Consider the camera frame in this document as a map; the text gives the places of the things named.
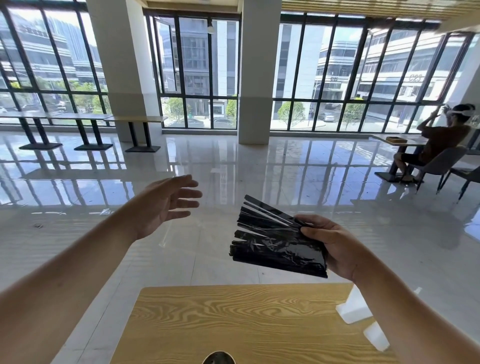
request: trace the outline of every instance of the brown shirt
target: brown shirt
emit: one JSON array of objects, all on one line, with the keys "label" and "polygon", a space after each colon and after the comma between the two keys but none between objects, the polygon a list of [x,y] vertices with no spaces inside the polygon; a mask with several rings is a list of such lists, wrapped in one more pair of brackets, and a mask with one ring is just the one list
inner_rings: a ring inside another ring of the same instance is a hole
[{"label": "brown shirt", "polygon": [[445,149],[457,146],[469,131],[468,125],[425,127],[421,135],[428,138],[428,142],[420,153],[419,160],[423,163],[430,162]]}]

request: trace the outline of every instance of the black object held in hand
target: black object held in hand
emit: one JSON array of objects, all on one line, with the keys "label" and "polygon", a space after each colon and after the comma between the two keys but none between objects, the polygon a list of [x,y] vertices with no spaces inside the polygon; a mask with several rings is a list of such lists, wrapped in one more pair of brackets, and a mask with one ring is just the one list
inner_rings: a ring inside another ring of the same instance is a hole
[{"label": "black object held in hand", "polygon": [[237,223],[248,231],[235,231],[233,260],[327,278],[324,244],[300,232],[308,224],[249,195]]}]

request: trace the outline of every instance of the wooden tabletop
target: wooden tabletop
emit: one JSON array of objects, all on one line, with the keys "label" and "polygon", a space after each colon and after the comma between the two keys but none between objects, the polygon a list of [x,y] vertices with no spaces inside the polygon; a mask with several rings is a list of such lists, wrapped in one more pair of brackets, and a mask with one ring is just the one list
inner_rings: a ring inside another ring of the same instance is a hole
[{"label": "wooden tabletop", "polygon": [[201,364],[214,351],[237,364],[387,364],[363,330],[335,306],[346,283],[144,288],[111,364]]},{"label": "wooden tabletop", "polygon": [[109,118],[112,114],[78,114],[74,112],[64,112],[52,116],[52,119],[80,119],[80,120],[104,120]]},{"label": "wooden tabletop", "polygon": [[[389,136],[397,136],[399,138],[406,139],[406,143],[394,143],[387,140]],[[408,134],[372,134],[372,138],[381,140],[391,146],[424,146],[427,144],[428,139],[421,135],[408,135]]]},{"label": "wooden tabletop", "polygon": [[0,118],[39,118],[49,119],[54,118],[59,112],[44,112],[44,111],[8,111],[0,114]]},{"label": "wooden tabletop", "polygon": [[113,115],[105,121],[131,121],[131,122],[163,122],[167,116],[117,116]]}]

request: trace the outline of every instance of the seated person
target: seated person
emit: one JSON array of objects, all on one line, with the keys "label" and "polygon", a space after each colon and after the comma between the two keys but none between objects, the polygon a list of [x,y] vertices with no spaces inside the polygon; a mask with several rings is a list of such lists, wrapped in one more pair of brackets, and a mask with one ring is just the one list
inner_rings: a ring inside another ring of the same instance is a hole
[{"label": "seated person", "polygon": [[[445,149],[457,146],[470,132],[470,127],[465,125],[465,123],[474,112],[475,106],[472,104],[460,104],[453,107],[453,109],[449,109],[447,106],[444,108],[447,126],[427,126],[430,121],[438,117],[436,111],[433,112],[429,118],[417,126],[417,129],[421,131],[421,135],[428,138],[424,149],[418,154],[395,153],[394,161],[398,168],[405,173],[407,171],[406,163],[424,166]],[[408,172],[403,178],[405,182],[413,180],[413,176]]]}]

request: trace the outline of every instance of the gray chair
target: gray chair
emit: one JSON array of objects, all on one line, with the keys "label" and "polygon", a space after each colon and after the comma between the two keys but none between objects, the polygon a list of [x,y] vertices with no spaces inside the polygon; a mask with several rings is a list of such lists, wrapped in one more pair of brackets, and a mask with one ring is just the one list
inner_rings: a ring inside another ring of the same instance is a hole
[{"label": "gray chair", "polygon": [[463,194],[467,190],[470,182],[480,183],[480,167],[476,167],[474,170],[470,168],[451,168],[447,176],[445,177],[444,182],[440,186],[440,189],[443,188],[445,182],[447,182],[448,177],[450,177],[452,173],[466,180],[462,186],[462,189],[460,190],[460,197],[458,198],[459,201],[463,197]]},{"label": "gray chair", "polygon": [[409,164],[410,168],[416,168],[420,171],[420,180],[417,182],[417,191],[418,192],[422,182],[423,177],[425,174],[435,174],[440,176],[440,182],[437,186],[437,193],[439,193],[442,182],[444,180],[444,176],[450,169],[457,163],[467,152],[467,148],[464,146],[455,146],[452,148],[445,149],[442,153],[437,155],[434,159],[432,159],[429,163],[425,164],[424,166],[416,166],[414,164]]}]

